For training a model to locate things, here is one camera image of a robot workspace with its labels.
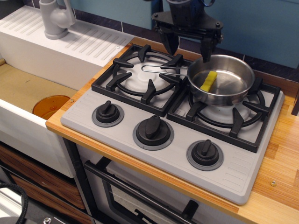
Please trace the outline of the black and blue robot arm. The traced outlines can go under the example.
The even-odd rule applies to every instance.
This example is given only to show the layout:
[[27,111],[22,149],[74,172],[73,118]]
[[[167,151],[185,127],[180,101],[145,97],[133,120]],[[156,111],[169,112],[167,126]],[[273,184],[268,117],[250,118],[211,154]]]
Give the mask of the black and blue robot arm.
[[155,30],[159,33],[167,52],[174,55],[179,46],[179,37],[200,41],[203,62],[209,62],[217,44],[223,40],[223,23],[205,12],[214,1],[169,0],[170,11],[152,15]]

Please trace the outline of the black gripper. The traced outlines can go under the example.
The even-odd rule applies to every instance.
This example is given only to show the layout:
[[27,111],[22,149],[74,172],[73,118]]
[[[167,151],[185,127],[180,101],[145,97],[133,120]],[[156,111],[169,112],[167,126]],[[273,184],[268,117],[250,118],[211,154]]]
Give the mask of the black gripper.
[[198,16],[188,17],[183,13],[175,16],[170,11],[154,13],[155,29],[160,34],[167,52],[174,55],[179,46],[179,36],[201,40],[200,52],[203,62],[210,61],[218,43],[223,40],[223,23],[202,12]]

